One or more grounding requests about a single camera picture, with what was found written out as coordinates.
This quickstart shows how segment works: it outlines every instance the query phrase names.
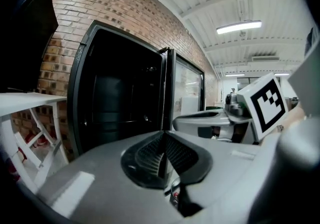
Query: fluorescent light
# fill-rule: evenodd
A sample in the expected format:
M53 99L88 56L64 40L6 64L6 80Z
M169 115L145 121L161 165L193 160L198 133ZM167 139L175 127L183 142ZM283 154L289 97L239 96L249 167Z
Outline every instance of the fluorescent light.
M245 30L245 29L260 28L261 25L262 25L261 21L246 21L246 22L241 22L233 25L219 27L216 29L216 32L218 34L225 34L229 32Z
M275 74L275 76L287 76L287 75L290 75L290 74Z
M230 77L230 76L244 76L245 74L226 74L226 77Z

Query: window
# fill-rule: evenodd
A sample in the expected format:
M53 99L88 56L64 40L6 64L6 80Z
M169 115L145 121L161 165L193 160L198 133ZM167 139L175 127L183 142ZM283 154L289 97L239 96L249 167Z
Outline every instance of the window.
M177 58L175 70L173 119L201 110L203 83L202 73L180 58Z
M238 83L238 91L249 85L250 83L256 81L260 77L250 77L250 78L238 78L237 83Z

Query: red brick wall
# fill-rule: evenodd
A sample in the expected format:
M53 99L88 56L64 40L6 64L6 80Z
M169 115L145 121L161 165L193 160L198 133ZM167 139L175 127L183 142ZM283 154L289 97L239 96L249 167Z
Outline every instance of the red brick wall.
M53 6L59 27L41 66L38 81L41 93L67 95L69 73L79 42L96 19L130 32L159 49L174 48L205 71L207 105L217 101L218 84L208 60L182 23L157 0L53 0ZM61 107L64 109L61 130L67 135L66 106Z

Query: white ceiling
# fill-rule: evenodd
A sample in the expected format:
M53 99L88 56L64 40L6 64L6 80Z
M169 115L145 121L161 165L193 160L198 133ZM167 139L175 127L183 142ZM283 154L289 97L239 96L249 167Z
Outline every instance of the white ceiling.
M218 77L292 72L302 62L313 20L302 0L159 0L189 30ZM261 20L262 27L218 35L221 26ZM274 55L276 62L251 62Z

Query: floor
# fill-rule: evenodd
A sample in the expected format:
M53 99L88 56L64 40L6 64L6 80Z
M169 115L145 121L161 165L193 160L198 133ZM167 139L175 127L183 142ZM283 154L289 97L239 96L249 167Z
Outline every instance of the floor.
M32 148L32 151L34 152L34 154L41 160L43 161L45 156L47 155L48 151L50 149L50 146L39 146L36 148ZM30 178L32 180L35 179L35 176L38 172L37 168L34 166L34 164L30 161L30 160L24 160L23 161L24 167L27 170L27 173L29 174ZM49 169L49 173L48 173L48 177L50 177L51 175L55 174L58 170L60 170L62 167L65 166L65 162L63 160L61 151L58 150L55 158L53 160L53 163Z

